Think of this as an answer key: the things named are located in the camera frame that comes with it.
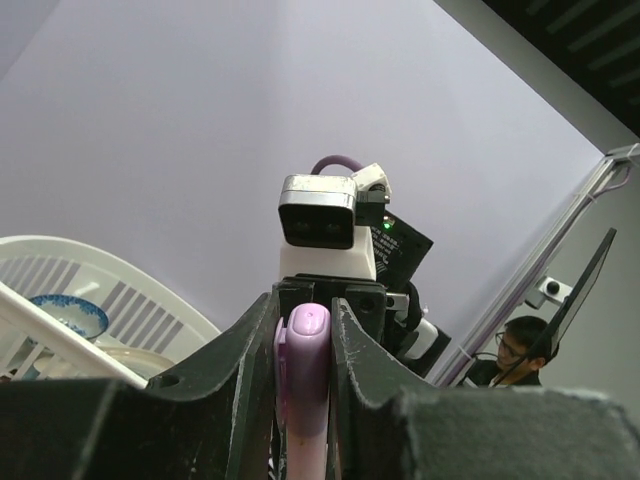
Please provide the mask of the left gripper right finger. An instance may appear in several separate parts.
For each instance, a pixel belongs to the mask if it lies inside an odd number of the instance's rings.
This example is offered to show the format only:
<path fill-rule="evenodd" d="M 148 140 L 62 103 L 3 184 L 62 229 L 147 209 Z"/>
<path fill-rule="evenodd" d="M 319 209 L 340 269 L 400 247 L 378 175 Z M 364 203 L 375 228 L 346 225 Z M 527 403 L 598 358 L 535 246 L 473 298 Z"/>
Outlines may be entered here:
<path fill-rule="evenodd" d="M 635 479 L 639 431 L 605 395 L 437 389 L 332 305 L 331 479 Z"/>

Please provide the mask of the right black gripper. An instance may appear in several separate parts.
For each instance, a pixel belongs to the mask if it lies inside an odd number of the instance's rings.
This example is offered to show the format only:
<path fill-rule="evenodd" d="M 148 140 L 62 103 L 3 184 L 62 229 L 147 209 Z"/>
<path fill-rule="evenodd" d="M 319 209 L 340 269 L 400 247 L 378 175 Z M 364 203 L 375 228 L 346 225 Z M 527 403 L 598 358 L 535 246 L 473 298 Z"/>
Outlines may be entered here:
<path fill-rule="evenodd" d="M 295 307 L 315 303 L 331 309 L 334 298 L 345 299 L 363 330 L 380 342 L 386 321 L 386 289 L 372 280 L 298 274 L 273 286 L 279 313 L 287 320 Z"/>

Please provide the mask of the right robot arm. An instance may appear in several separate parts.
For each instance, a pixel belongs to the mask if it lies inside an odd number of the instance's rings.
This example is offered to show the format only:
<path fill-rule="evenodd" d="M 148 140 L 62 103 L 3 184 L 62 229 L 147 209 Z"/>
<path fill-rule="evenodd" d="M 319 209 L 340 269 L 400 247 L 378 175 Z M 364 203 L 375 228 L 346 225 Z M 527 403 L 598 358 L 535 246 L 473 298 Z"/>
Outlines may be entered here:
<path fill-rule="evenodd" d="M 450 343 L 427 319 L 411 279 L 433 241 L 387 211 L 381 222 L 360 227 L 350 250 L 284 244 L 280 276 L 307 283 L 307 300 L 350 302 L 365 331 L 409 370 L 425 377 Z"/>

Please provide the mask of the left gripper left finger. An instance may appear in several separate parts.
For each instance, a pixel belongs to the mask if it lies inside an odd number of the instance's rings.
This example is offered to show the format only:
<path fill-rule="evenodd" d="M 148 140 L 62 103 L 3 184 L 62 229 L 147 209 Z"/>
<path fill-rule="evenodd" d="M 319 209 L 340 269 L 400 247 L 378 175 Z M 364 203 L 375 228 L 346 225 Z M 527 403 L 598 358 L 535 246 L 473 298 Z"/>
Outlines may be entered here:
<path fill-rule="evenodd" d="M 275 430 L 275 294 L 139 389 L 121 380 L 1 389 L 5 479 L 264 479 Z"/>

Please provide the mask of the pink highlighter cap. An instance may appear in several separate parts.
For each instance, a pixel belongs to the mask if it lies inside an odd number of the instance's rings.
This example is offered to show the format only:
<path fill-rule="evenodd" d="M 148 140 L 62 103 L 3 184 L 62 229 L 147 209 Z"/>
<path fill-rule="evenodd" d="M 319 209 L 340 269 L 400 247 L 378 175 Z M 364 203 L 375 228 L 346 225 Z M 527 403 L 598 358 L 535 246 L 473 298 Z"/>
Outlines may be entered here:
<path fill-rule="evenodd" d="M 295 307 L 274 338 L 278 423 L 310 438 L 326 429 L 329 406 L 331 314 L 320 304 Z"/>

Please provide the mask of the pink highlighter pen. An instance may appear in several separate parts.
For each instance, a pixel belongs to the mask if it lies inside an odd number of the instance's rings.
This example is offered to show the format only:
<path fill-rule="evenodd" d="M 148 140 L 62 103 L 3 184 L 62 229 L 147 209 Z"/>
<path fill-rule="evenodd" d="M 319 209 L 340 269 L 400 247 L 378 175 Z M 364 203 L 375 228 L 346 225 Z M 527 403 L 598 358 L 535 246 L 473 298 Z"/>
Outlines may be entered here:
<path fill-rule="evenodd" d="M 324 480 L 327 468 L 327 431 L 305 437 L 287 432 L 288 480 Z"/>

